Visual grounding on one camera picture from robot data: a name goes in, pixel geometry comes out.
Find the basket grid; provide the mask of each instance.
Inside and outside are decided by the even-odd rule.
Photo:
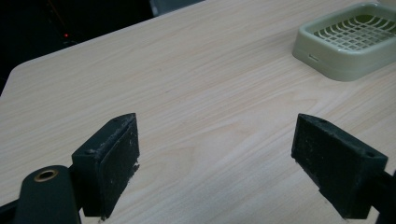
[[[341,49],[361,50],[395,37],[396,22],[361,15],[318,30],[314,35]]]

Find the dark background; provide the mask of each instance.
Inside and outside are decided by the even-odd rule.
[[[0,0],[0,95],[20,63],[203,0]]]

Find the green plastic basket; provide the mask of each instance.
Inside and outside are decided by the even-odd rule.
[[[300,27],[294,57],[338,81],[396,61],[396,10],[360,3]]]

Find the wooden table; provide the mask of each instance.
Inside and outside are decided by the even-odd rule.
[[[341,219],[290,157],[306,113],[396,169],[396,63],[337,82],[291,55],[300,25],[357,2],[206,0],[19,65],[0,98],[0,204],[135,112],[141,166],[106,223],[374,223]]]

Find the table surface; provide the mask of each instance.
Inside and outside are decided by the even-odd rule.
[[[108,223],[374,223],[341,219],[290,157],[305,113],[396,169],[396,63],[338,82],[291,55],[300,25],[358,2],[206,0],[19,65],[0,98],[0,204],[135,112],[140,169]]]

